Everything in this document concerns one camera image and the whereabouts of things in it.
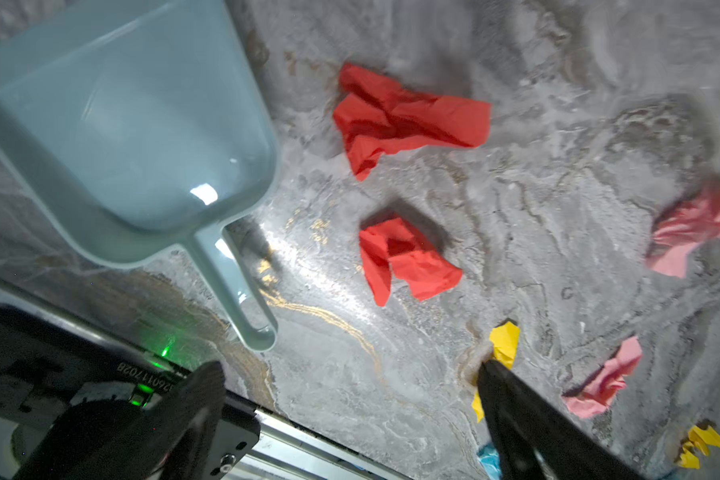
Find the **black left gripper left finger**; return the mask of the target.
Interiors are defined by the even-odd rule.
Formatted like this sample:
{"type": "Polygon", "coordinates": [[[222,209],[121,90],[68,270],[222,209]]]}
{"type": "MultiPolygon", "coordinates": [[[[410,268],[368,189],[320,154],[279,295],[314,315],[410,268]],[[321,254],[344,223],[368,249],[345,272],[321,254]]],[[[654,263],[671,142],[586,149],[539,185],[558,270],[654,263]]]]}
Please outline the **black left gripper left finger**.
{"type": "Polygon", "coordinates": [[[16,479],[199,479],[225,400],[217,361],[198,367],[150,409],[96,400],[68,409],[16,479]]]}

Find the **pale green dustpan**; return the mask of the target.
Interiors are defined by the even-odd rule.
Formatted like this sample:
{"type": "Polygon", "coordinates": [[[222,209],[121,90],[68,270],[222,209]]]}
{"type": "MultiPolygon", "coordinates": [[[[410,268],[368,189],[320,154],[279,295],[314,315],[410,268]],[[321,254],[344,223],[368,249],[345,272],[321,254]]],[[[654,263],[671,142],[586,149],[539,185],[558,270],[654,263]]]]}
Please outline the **pale green dustpan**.
{"type": "Polygon", "coordinates": [[[79,1],[0,42],[0,160],[81,255],[134,268],[186,251],[239,340],[274,347],[226,227],[281,158],[222,1],[79,1]]]}

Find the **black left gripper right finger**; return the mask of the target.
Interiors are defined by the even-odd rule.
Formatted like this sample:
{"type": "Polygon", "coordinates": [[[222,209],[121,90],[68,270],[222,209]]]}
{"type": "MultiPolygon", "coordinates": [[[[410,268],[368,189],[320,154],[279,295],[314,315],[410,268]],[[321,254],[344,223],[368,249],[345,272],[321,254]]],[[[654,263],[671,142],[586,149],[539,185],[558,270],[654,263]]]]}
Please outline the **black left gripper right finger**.
{"type": "Polygon", "coordinates": [[[497,360],[479,368],[477,388],[504,479],[639,479],[641,475],[578,429],[497,360]]]}

